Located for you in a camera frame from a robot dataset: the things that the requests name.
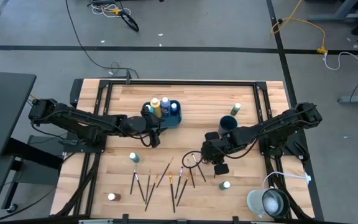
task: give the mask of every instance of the yellow paint bottle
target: yellow paint bottle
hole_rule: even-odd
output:
[[[154,115],[156,115],[158,118],[161,118],[162,112],[161,112],[160,101],[157,98],[153,98],[152,101],[150,102],[150,106],[154,108]]]

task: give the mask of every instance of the dark blue cup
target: dark blue cup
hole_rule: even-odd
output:
[[[237,127],[237,120],[229,115],[221,118],[219,122],[219,134],[222,136]]]

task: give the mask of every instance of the chair wheel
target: chair wheel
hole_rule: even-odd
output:
[[[18,208],[18,206],[15,203],[12,203],[11,206],[9,206],[9,208],[6,210],[6,212],[12,213],[12,212],[16,211],[17,208]]]

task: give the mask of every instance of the white cable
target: white cable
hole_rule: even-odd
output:
[[[117,6],[115,4],[105,5],[103,7],[98,7],[98,6],[94,6],[93,4],[91,4],[91,7],[92,7],[92,13],[95,14],[95,15],[102,15],[103,14],[107,18],[118,18],[118,17],[120,17],[120,16],[109,16],[108,14],[106,14],[106,12],[107,12],[106,10],[111,11],[111,10],[117,8]],[[122,10],[126,10],[128,15],[132,14],[131,10],[128,9],[128,8],[120,9],[119,11],[122,11]]]
[[[325,65],[326,65],[326,67],[327,67],[328,69],[334,70],[334,71],[339,70],[340,67],[341,67],[341,55],[342,55],[342,54],[351,55],[351,56],[355,57],[355,58],[358,60],[358,57],[356,57],[354,54],[351,54],[351,53],[349,53],[349,52],[341,52],[341,53],[339,53],[339,55],[338,55],[338,68],[331,68],[330,66],[327,65],[327,53],[325,53],[325,54],[324,54],[324,57],[323,57],[323,61],[324,61]]]
[[[281,174],[281,175],[284,175],[284,176],[287,176],[287,177],[295,177],[295,178],[300,178],[300,179],[306,179],[306,177],[303,177],[303,176],[298,176],[298,175],[293,175],[293,174],[284,174],[283,172],[274,171],[274,172],[269,173],[269,175],[265,177],[264,182],[262,183],[262,188],[263,189],[265,189],[265,182],[266,182],[267,178],[270,177],[273,174]]]

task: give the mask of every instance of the paintbrush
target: paintbrush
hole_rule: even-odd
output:
[[[140,181],[139,181],[139,178],[138,178],[138,176],[137,176],[137,173],[135,173],[135,177],[136,177],[136,180],[137,180],[137,184],[139,184],[139,189],[140,189],[140,193],[142,194],[142,199],[143,199],[143,201],[145,202],[144,196],[143,196],[142,186],[140,185]]]
[[[196,185],[194,184],[193,173],[192,173],[191,169],[189,169],[189,171],[190,171],[191,181],[192,181],[192,183],[193,183],[193,188],[196,188]]]
[[[172,172],[169,172],[169,184],[171,185],[171,196],[172,196],[172,207],[173,207],[173,212],[175,213],[175,199],[173,199],[173,179],[172,179]]]
[[[187,173],[187,177],[186,177],[185,184],[183,184],[183,188],[181,189],[181,192],[180,192],[180,195],[179,195],[179,199],[178,199],[177,206],[179,205],[179,202],[180,202],[180,199],[181,199],[181,195],[183,195],[183,191],[185,191],[185,187],[186,187],[186,184],[187,184],[187,180],[189,179],[189,173]]]
[[[165,168],[164,173],[162,174],[161,179],[160,179],[160,181],[158,182],[158,184],[157,184],[157,186],[155,188],[159,187],[159,185],[161,183],[161,180],[163,179],[165,173],[167,172],[167,169],[168,169],[169,165],[171,164],[172,160],[173,160],[173,157],[172,157],[171,161],[168,163],[167,168]]]
[[[150,185],[150,174],[152,170],[149,170],[149,179],[147,180],[147,190],[146,190],[146,201],[144,203],[147,203],[147,196],[149,195],[149,185]]]
[[[147,207],[149,206],[150,199],[152,198],[153,190],[154,190],[154,187],[155,187],[155,183],[157,183],[157,180],[158,180],[158,174],[155,176],[154,184],[153,184],[152,190],[150,191],[150,197],[149,197],[149,199],[147,200],[146,208],[144,209],[145,212],[146,212],[146,210],[147,210]]]
[[[196,162],[196,165],[197,165],[197,167],[198,167],[198,170],[200,171],[201,175],[203,176],[204,182],[206,182],[206,179],[205,179],[205,177],[204,177],[203,171],[201,171],[200,165],[198,165],[198,162],[197,162],[197,160],[196,160],[196,157],[194,156],[193,153],[191,153],[191,156],[193,156],[193,159],[194,159],[194,161]]]
[[[180,178],[181,178],[181,174],[183,173],[183,167],[180,168],[180,174],[179,174],[179,180],[178,180],[178,187],[177,187],[177,192],[175,194],[175,199],[178,197],[178,190],[179,190],[179,185],[180,185]]]
[[[134,188],[135,174],[136,174],[136,165],[135,165],[134,175],[132,175],[131,192],[129,193],[130,195],[132,194],[132,189]]]

